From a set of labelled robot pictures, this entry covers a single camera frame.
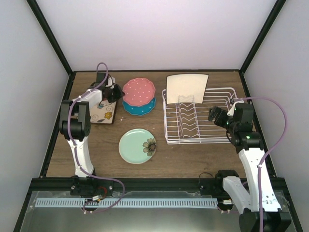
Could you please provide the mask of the floral square plate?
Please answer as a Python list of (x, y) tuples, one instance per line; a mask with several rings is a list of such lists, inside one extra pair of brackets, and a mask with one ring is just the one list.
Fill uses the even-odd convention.
[(101, 101), (90, 109), (90, 122), (111, 125), (114, 122), (117, 102)]

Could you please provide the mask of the pink polka dot plate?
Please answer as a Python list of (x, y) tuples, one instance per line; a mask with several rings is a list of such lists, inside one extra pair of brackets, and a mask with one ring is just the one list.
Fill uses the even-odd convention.
[(147, 78), (135, 78), (124, 85), (123, 92), (125, 93), (123, 101), (131, 106), (140, 107), (154, 98), (155, 86)]

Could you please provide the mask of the blue polka dot plate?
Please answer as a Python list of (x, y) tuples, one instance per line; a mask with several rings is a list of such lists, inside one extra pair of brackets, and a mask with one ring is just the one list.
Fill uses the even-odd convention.
[(143, 106), (131, 106), (125, 101), (122, 102), (124, 110), (134, 116), (143, 116), (145, 114), (150, 113), (155, 108), (155, 105), (156, 105), (155, 97), (151, 99), (151, 101), (148, 104), (145, 104)]

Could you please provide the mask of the mint green flower plate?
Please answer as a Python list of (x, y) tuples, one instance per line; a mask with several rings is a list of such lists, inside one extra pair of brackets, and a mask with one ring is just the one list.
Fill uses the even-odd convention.
[(127, 163), (143, 164), (156, 153), (157, 142), (148, 130), (132, 129), (121, 137), (118, 150)]

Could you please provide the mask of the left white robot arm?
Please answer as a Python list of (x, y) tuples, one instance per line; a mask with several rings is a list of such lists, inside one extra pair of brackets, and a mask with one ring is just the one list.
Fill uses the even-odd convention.
[(91, 124), (112, 124), (116, 103), (123, 96), (121, 87), (109, 73), (98, 72), (96, 81), (85, 93), (62, 101), (59, 131), (71, 148), (76, 176), (95, 175), (88, 148)]

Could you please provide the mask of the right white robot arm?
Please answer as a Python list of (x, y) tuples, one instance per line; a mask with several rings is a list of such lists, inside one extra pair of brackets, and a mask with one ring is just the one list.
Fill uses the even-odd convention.
[(292, 219), (284, 212), (274, 193), (265, 163), (265, 149), (258, 132), (253, 131), (254, 108), (234, 102), (229, 111), (217, 106), (209, 110), (208, 120), (226, 130), (244, 167), (248, 187), (239, 177), (225, 175), (215, 181), (221, 195), (228, 194), (239, 212), (242, 232), (284, 232)]

